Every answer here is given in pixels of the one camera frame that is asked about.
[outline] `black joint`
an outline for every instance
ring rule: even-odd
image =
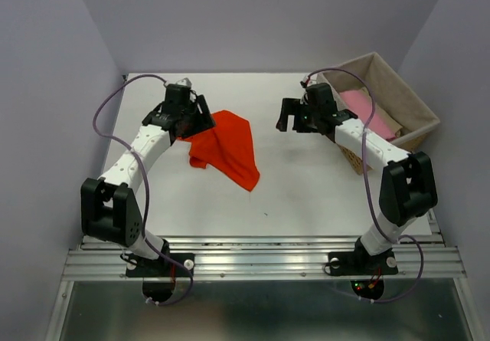
[[[276,129],[287,131],[288,116],[294,116],[292,130],[297,133],[320,133],[335,142],[335,127],[358,116],[350,110],[337,108],[332,88],[328,84],[313,84],[306,88],[303,100],[283,98]]]
[[[191,99],[191,88],[169,84],[165,99],[142,121],[144,126],[156,125],[170,133],[173,143],[178,137],[188,138],[204,132],[216,124],[203,95]]]
[[[389,162],[383,169],[379,203],[383,215],[398,227],[434,207],[437,192],[429,156],[417,152]]]
[[[141,234],[142,217],[136,197],[127,184],[87,179],[80,189],[82,231],[94,238],[133,245]],[[112,200],[112,206],[106,203]]]

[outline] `glass panel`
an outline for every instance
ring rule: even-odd
[[[411,280],[392,280],[384,297]],[[371,305],[337,291],[350,284],[196,284],[175,306],[145,304],[136,282],[77,283],[62,340],[449,340],[471,339],[452,280],[422,280],[407,298]]]

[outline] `pink cloth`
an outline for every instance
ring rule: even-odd
[[[366,123],[369,115],[371,115],[372,106],[364,94],[359,90],[346,90],[339,95],[347,105],[347,108],[355,113],[363,123]],[[373,120],[369,124],[369,129],[388,141],[397,138],[377,113],[374,114]]]

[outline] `metal frame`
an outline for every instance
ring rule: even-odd
[[[458,249],[445,246],[431,211],[429,223],[432,234],[417,237],[425,257],[423,278],[454,279],[472,338],[484,340],[485,331],[476,312]],[[172,252],[195,253],[194,280],[197,282],[339,280],[340,277],[326,275],[322,265],[330,251],[353,248],[357,237],[167,237],[167,240],[171,243]],[[126,264],[119,258],[121,250],[116,244],[85,237],[78,249],[69,252],[46,340],[59,340],[61,337],[74,281],[141,281],[126,277]],[[402,241],[394,246],[394,253],[400,273],[390,278],[415,278],[420,266],[417,247]]]

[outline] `screw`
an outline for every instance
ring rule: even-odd
[[[191,270],[192,268],[194,268],[194,262],[190,259],[186,259],[184,261],[184,267],[187,268],[188,270]]]
[[[397,260],[393,257],[386,258],[386,265],[389,268],[395,268],[397,266]]]
[[[340,266],[338,265],[338,258],[332,258],[330,260],[330,267],[332,267],[334,270],[338,269]]]

